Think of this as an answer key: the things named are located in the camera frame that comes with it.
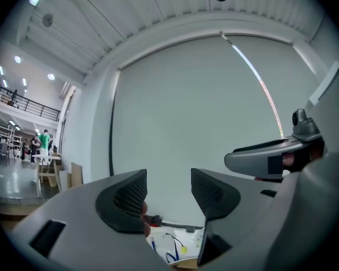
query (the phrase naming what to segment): shelf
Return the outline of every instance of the shelf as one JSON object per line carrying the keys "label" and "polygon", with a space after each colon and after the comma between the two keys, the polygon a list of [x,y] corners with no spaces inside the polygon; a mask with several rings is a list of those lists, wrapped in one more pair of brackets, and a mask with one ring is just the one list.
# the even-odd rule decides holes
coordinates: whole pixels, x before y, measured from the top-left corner
{"label": "shelf", "polygon": [[5,126],[1,126],[1,125],[0,125],[0,128],[1,128],[1,129],[7,129],[7,130],[10,130],[10,131],[11,131],[11,129],[5,128]]}

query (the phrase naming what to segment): white wall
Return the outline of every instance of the white wall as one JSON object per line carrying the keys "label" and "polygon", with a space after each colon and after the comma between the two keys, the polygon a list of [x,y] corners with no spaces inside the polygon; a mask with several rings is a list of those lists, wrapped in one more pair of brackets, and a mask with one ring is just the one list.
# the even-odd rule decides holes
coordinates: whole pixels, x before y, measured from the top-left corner
{"label": "white wall", "polygon": [[[274,24],[260,17],[257,18],[259,21],[248,21],[248,17],[242,17],[240,19],[237,15],[225,15],[219,12],[218,14],[196,14],[195,17],[191,19],[188,19],[186,16],[168,21],[171,27],[166,28],[161,24],[158,27],[153,27],[143,33],[141,32],[140,35],[122,43],[99,63],[96,71],[93,71],[92,75],[89,75],[85,80],[88,83],[87,86],[93,87],[92,90],[88,92],[85,90],[87,94],[82,95],[83,99],[87,102],[86,109],[90,111],[82,112],[80,118],[74,118],[77,121],[77,123],[74,124],[75,126],[80,125],[82,122],[87,126],[83,128],[85,129],[84,131],[76,127],[75,130],[72,130],[72,133],[69,133],[71,136],[79,136],[82,144],[89,146],[88,148],[82,147],[83,152],[87,154],[87,156],[82,156],[83,159],[80,162],[82,165],[87,165],[83,168],[84,182],[94,181],[109,175],[108,130],[112,108],[111,97],[115,89],[116,75],[114,69],[116,67],[123,67],[127,63],[165,45],[178,43],[194,37],[215,34],[222,30],[225,33],[265,35],[294,42],[297,45],[300,44],[301,51],[305,54],[305,58],[311,62],[311,65],[318,65],[319,70],[317,73],[325,73],[325,70],[322,69],[323,62],[320,61],[318,55],[305,41],[305,37],[302,36],[300,32],[286,25],[280,27],[279,23]],[[101,73],[104,69],[106,69],[105,76]],[[72,151],[73,153],[78,152],[75,144],[73,147],[67,146],[66,148],[67,151]],[[149,213],[152,214],[156,211],[156,209],[152,211],[151,207],[149,209]]]}
{"label": "white wall", "polygon": [[[285,134],[290,134],[294,107],[305,105],[318,85],[316,77],[290,45],[254,37],[231,41],[245,53],[254,50],[278,112],[287,118]],[[190,169],[245,177],[225,167],[225,155],[279,137],[260,83],[221,37],[169,47],[121,72],[114,110],[114,172],[147,169],[151,215],[203,225],[190,192]]]}
{"label": "white wall", "polygon": [[320,55],[328,69],[335,60],[339,61],[339,30],[328,15],[324,15],[310,45]]}
{"label": "white wall", "polygon": [[59,94],[62,87],[62,82],[50,81],[47,77],[38,77],[29,81],[24,97],[44,106],[61,110],[63,100],[59,99]]}
{"label": "white wall", "polygon": [[[48,72],[31,61],[21,58],[21,63],[14,60],[17,53],[12,52],[5,44],[0,43],[0,66],[4,70],[4,79],[8,88],[18,90],[18,94],[45,106],[60,110],[63,100],[59,99],[64,82],[57,77],[54,81],[47,78]],[[27,87],[23,85],[23,78],[27,80]]]}
{"label": "white wall", "polygon": [[91,84],[75,91],[69,107],[63,133],[63,164],[69,172],[71,163],[81,165],[84,183],[109,176],[108,138],[113,77],[110,68],[107,68]]}
{"label": "white wall", "polygon": [[292,114],[319,86],[316,76],[291,46],[258,37],[229,36],[251,61],[276,106],[284,136],[293,132]]}

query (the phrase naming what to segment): wooden table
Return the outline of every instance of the wooden table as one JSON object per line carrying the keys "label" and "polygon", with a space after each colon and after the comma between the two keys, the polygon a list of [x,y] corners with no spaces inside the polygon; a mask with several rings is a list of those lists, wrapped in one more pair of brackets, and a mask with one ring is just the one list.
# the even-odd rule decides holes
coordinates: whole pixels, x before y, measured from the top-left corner
{"label": "wooden table", "polygon": [[45,156],[45,155],[33,155],[33,158],[38,158],[38,159],[48,159],[53,161],[53,166],[54,166],[54,174],[49,173],[50,169],[50,164],[47,165],[48,170],[46,173],[40,172],[40,166],[41,170],[43,165],[40,164],[40,160],[36,161],[36,168],[37,168],[37,175],[36,175],[36,190],[37,190],[37,195],[40,198],[41,197],[41,186],[40,186],[40,177],[55,177],[56,179],[56,184],[58,185],[59,192],[62,191],[62,187],[60,185],[60,179],[59,179],[59,172],[57,168],[57,160],[61,160],[62,158],[59,156]]}

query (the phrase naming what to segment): black rubber part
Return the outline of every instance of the black rubber part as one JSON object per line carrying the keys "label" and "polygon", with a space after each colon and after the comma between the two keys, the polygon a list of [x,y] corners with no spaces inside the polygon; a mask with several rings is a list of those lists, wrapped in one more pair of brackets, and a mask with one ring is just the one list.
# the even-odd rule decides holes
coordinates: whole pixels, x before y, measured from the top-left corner
{"label": "black rubber part", "polygon": [[186,233],[194,233],[196,228],[194,226],[187,226]]}
{"label": "black rubber part", "polygon": [[237,149],[233,150],[233,152],[251,151],[251,150],[256,150],[258,148],[271,147],[271,146],[279,145],[279,144],[281,144],[283,142],[286,142],[286,141],[288,141],[287,138],[276,139],[275,141],[260,143],[258,145],[253,145],[253,146],[249,146],[249,147],[240,147],[240,148],[237,148]]}
{"label": "black rubber part", "polygon": [[267,157],[267,172],[268,174],[277,174],[278,178],[283,177],[283,156],[268,156]]}
{"label": "black rubber part", "polygon": [[95,201],[100,218],[121,233],[144,233],[141,210],[147,196],[147,170],[104,189]]}
{"label": "black rubber part", "polygon": [[213,259],[216,259],[231,248],[232,246],[230,244],[228,244],[221,236],[214,234],[211,228],[207,226],[197,259],[197,266],[202,266]]}
{"label": "black rubber part", "polygon": [[114,94],[113,105],[112,105],[112,114],[111,114],[111,124],[109,127],[109,176],[114,176],[114,166],[113,166],[113,118],[114,118],[114,107],[115,107],[115,97]]}
{"label": "black rubber part", "polygon": [[296,112],[293,113],[292,121],[293,121],[293,125],[297,125],[298,124],[298,115],[297,115]]}
{"label": "black rubber part", "polygon": [[196,230],[203,229],[203,226],[179,225],[179,224],[171,224],[171,223],[164,223],[164,222],[162,222],[160,226],[172,227],[172,228],[178,228],[178,229],[186,229],[187,227],[190,227],[190,228],[193,227]]}
{"label": "black rubber part", "polygon": [[191,169],[191,191],[206,222],[230,214],[241,200],[240,192],[198,169]]}

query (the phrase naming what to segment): concrete floor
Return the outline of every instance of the concrete floor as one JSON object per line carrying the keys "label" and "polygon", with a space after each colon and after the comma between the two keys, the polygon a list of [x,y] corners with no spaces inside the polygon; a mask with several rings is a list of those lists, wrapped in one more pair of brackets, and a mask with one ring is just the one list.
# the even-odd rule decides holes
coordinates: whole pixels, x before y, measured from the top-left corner
{"label": "concrete floor", "polygon": [[0,203],[42,204],[56,195],[58,187],[50,187],[48,182],[41,184],[42,197],[37,197],[36,167],[30,162],[10,160],[7,167],[0,165]]}

